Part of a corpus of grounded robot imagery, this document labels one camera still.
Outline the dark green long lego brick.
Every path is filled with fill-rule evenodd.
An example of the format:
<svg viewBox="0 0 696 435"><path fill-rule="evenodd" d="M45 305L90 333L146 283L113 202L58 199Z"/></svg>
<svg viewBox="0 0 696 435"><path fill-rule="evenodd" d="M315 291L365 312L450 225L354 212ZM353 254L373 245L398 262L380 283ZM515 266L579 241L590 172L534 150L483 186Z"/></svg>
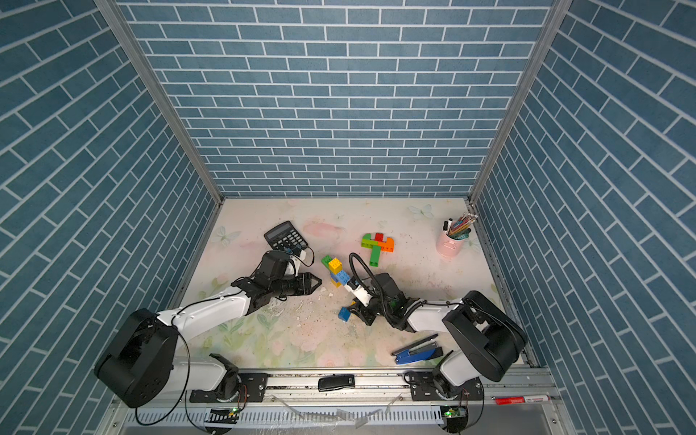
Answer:
<svg viewBox="0 0 696 435"><path fill-rule="evenodd" d="M333 260L333 258L330 255L327 255L321 259L321 262L326 268L329 268L329 264L331 263L332 260Z"/></svg>

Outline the light blue long lego brick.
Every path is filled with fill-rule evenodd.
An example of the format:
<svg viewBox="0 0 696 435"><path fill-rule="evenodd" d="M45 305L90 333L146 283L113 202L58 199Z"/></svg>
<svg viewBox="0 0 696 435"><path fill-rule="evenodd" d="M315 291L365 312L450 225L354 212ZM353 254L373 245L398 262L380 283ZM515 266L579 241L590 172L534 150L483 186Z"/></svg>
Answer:
<svg viewBox="0 0 696 435"><path fill-rule="evenodd" d="M351 279L351 277L345 271L340 271L335 275L338 278L338 282L340 282L343 286L346 285Z"/></svg>

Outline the lime long lego brick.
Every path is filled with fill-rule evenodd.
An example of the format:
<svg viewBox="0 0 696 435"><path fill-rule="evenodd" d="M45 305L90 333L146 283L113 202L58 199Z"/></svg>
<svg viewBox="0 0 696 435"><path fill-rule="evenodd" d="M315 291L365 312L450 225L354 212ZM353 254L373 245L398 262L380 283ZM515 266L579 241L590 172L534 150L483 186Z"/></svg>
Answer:
<svg viewBox="0 0 696 435"><path fill-rule="evenodd" d="M362 248L372 248L372 247L380 247L382 246L382 243L379 241L374 241L371 239L362 239L361 240L361 247Z"/></svg>

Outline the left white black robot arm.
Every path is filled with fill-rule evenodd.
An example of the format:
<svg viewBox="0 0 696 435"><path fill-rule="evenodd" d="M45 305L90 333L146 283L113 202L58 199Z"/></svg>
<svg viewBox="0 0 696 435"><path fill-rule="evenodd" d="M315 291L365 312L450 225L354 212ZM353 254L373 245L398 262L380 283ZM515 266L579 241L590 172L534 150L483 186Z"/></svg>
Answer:
<svg viewBox="0 0 696 435"><path fill-rule="evenodd" d="M322 281L300 271L300 263L284 251L270 250L250 275L212 297L159 313L146 308L131 313L98 359L95 376L132 409L163 393L203 392L217 402L239 399L239 368L218 353L194 358L190 341L274 299L312 295Z"/></svg>

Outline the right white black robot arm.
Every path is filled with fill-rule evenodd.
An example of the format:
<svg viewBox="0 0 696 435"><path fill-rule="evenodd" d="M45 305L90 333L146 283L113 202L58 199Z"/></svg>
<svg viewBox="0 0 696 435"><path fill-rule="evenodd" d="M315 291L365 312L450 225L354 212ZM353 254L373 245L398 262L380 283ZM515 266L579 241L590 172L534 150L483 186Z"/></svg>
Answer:
<svg viewBox="0 0 696 435"><path fill-rule="evenodd" d="M382 316L399 331L452 336L459 348L443 357L431 381L447 399L476 378L501 381L527 345L522 328L479 291L471 290L459 301L408 298L387 273L367 282L353 277L345 288L355 296L348 310L368 326Z"/></svg>

